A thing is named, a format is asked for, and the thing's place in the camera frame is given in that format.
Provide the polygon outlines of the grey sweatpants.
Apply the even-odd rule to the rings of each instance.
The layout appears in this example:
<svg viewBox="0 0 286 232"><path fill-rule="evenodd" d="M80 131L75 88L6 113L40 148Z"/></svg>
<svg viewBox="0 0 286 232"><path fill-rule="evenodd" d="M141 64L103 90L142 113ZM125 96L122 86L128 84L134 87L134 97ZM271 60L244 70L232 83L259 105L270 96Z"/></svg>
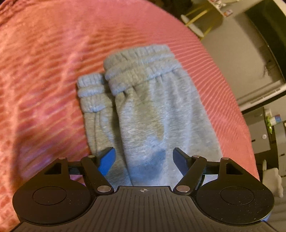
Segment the grey sweatpants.
<svg viewBox="0 0 286 232"><path fill-rule="evenodd" d="M211 162L221 148L198 91L166 45L131 48L108 56L105 72L78 78L88 145L116 157L103 174L119 186L171 186L181 179L172 159L178 147Z"/></svg>

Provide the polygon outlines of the grey drawer cabinet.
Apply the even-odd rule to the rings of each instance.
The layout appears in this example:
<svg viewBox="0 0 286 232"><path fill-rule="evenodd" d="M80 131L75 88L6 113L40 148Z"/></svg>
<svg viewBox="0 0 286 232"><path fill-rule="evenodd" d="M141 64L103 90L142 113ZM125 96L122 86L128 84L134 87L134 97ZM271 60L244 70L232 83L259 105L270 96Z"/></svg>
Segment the grey drawer cabinet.
<svg viewBox="0 0 286 232"><path fill-rule="evenodd" d="M243 115L251 135L251 143L257 165L277 168L280 175L285 171L285 124L269 126L264 108Z"/></svg>

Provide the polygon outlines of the cream upholstered chair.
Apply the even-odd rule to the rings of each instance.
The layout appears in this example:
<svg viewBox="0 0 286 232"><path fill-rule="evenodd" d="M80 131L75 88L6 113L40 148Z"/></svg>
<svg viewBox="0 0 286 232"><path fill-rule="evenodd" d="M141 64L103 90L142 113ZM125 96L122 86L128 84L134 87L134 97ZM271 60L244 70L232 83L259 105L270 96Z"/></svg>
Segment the cream upholstered chair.
<svg viewBox="0 0 286 232"><path fill-rule="evenodd" d="M283 198L282 177L277 168L267 169L267 161L262 162L262 183L272 192L274 197Z"/></svg>

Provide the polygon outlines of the red ribbed bedspread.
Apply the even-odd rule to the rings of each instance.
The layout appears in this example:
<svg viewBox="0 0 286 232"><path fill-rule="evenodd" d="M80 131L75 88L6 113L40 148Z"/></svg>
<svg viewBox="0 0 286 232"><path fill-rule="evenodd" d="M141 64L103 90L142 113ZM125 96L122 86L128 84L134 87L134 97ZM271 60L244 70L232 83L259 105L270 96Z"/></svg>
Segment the red ribbed bedspread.
<svg viewBox="0 0 286 232"><path fill-rule="evenodd" d="M166 44L194 82L221 151L257 176L249 130L232 90L199 39L149 1L1 4L1 231L18 224L14 192L58 157L89 154L79 76L109 54Z"/></svg>

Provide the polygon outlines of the yellow legged side table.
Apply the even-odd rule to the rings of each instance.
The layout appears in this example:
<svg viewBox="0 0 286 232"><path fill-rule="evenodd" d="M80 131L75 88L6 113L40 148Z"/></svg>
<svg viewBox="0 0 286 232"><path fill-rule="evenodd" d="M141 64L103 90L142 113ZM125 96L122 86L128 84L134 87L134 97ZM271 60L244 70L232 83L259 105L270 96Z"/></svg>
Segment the yellow legged side table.
<svg viewBox="0 0 286 232"><path fill-rule="evenodd" d="M200 40L218 27L226 18L226 7L237 1L199 1L191 10L180 16L185 27Z"/></svg>

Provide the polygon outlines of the wall mounted black television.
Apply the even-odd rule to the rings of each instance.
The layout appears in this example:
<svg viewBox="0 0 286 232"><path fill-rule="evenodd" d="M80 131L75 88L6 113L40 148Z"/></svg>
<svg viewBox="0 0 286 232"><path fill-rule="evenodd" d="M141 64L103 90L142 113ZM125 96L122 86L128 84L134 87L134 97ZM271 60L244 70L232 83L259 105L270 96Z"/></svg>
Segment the wall mounted black television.
<svg viewBox="0 0 286 232"><path fill-rule="evenodd" d="M285 78L285 1L260 1L245 11Z"/></svg>

